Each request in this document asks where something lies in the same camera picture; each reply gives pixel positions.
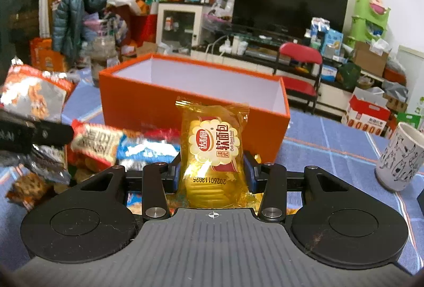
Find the gray ribbed plate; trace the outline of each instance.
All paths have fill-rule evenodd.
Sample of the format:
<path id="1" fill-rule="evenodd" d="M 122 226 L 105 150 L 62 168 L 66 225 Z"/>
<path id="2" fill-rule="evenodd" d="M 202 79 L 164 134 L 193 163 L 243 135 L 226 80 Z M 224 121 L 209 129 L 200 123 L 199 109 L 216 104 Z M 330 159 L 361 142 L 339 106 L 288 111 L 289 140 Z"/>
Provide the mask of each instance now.
<path id="1" fill-rule="evenodd" d="M 410 276 L 389 264 L 347 271 L 305 255 L 279 224 L 248 209 L 179 209 L 149 221 L 133 242 L 107 258 L 60 264 L 40 258 L 15 272 L 33 287 L 399 287 Z"/>

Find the jacket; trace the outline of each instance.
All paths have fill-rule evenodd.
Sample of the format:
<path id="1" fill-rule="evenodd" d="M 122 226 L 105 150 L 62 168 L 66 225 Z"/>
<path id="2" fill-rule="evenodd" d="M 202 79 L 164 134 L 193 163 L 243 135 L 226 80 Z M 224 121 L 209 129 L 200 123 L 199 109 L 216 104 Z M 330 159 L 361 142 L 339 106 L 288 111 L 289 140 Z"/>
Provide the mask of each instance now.
<path id="1" fill-rule="evenodd" d="M 61 0 L 55 12 L 52 49 L 66 56 L 69 66 L 79 58 L 84 13 L 106 7 L 107 0 Z"/>

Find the chair seat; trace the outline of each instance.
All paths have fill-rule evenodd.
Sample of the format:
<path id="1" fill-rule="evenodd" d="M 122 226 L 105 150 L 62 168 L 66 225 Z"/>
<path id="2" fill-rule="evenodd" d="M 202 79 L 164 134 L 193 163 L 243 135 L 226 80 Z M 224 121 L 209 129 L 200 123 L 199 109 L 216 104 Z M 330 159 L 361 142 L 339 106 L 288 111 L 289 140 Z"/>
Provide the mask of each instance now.
<path id="1" fill-rule="evenodd" d="M 283 77 L 283 82 L 286 90 L 296 91 L 311 97 L 317 96 L 313 85 L 309 84 L 308 82 L 290 77 Z"/>

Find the flower-shaped label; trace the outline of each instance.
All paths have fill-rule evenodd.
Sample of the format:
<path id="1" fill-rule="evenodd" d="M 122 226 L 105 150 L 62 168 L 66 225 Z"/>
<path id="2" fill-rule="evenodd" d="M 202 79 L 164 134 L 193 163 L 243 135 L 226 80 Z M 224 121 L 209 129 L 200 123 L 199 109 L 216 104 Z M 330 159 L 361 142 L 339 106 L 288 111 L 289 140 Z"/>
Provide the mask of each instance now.
<path id="1" fill-rule="evenodd" d="M 238 153 L 240 139 L 237 129 L 220 120 L 202 121 L 194 127 L 189 138 L 190 152 L 199 162 L 210 161 L 212 166 L 229 164 Z"/>

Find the white mug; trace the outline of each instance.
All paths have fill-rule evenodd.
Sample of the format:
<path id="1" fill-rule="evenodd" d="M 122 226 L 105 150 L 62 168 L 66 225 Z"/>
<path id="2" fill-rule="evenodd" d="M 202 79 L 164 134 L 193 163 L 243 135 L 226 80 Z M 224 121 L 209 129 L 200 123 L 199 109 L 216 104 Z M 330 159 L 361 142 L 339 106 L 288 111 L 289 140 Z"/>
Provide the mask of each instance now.
<path id="1" fill-rule="evenodd" d="M 424 134 L 400 122 L 377 162 L 375 173 L 383 187 L 401 191 L 424 163 Z"/>

